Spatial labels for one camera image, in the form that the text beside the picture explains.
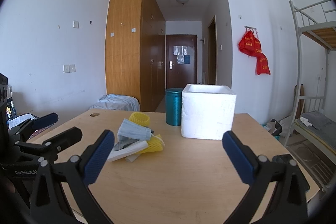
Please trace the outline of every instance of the table surface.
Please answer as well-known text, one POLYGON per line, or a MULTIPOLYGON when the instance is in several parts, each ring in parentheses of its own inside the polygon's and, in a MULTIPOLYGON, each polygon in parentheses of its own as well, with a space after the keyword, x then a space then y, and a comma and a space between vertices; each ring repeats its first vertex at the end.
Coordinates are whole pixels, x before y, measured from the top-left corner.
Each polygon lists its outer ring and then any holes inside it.
MULTIPOLYGON (((34 143, 71 127, 82 130, 81 142, 58 154, 57 162, 81 155, 105 130, 115 135, 132 111, 91 109, 41 136, 34 143)), ((133 163, 120 159, 106 162, 95 184, 89 186, 102 209, 115 224, 223 223, 248 189, 243 184, 219 140, 188 139, 181 128, 166 124, 165 113, 147 112, 154 134, 161 134, 163 151, 140 155, 133 163)), ((269 159, 289 153, 248 114, 235 114, 232 130, 256 155, 269 159)), ((300 165, 310 190, 310 200, 319 190, 300 165)), ((270 183, 253 221, 267 207, 275 183, 270 183)), ((67 184, 63 184, 71 207, 80 212, 67 184)))

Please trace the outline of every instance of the styrofoam box opening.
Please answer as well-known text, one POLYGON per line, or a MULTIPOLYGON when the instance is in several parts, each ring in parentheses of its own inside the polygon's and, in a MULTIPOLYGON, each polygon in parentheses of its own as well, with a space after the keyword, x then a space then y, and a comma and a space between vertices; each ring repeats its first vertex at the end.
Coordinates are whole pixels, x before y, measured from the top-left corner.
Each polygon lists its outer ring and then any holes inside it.
POLYGON ((187 85, 184 92, 234 94, 225 85, 187 85))

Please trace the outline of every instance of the blue surgical mask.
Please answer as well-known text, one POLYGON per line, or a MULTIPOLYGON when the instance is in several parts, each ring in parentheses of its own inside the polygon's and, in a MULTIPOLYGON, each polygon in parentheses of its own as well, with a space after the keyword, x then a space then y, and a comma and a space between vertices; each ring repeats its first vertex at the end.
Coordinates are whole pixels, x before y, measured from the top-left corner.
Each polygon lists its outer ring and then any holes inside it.
POLYGON ((124 119, 119 130, 118 130, 118 140, 123 140, 125 138, 132 138, 137 140, 150 140, 151 129, 147 127, 140 126, 134 122, 124 119))

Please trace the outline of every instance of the wooden wardrobe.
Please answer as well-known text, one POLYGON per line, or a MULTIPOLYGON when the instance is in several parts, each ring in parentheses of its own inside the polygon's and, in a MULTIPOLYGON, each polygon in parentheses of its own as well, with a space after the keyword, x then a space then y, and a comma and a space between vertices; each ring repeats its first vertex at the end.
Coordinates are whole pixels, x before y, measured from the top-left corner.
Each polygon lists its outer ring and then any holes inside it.
POLYGON ((110 0, 105 40, 108 94, 155 111, 165 95, 166 21, 155 0, 110 0))

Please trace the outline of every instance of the white styrofoam box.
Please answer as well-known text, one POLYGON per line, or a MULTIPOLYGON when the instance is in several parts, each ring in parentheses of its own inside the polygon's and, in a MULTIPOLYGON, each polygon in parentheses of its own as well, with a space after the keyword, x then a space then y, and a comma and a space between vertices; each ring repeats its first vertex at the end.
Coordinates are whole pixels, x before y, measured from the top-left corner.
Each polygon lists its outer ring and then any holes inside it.
POLYGON ((225 85, 188 84, 182 91, 182 136, 221 140, 232 128, 235 104, 236 94, 225 85))

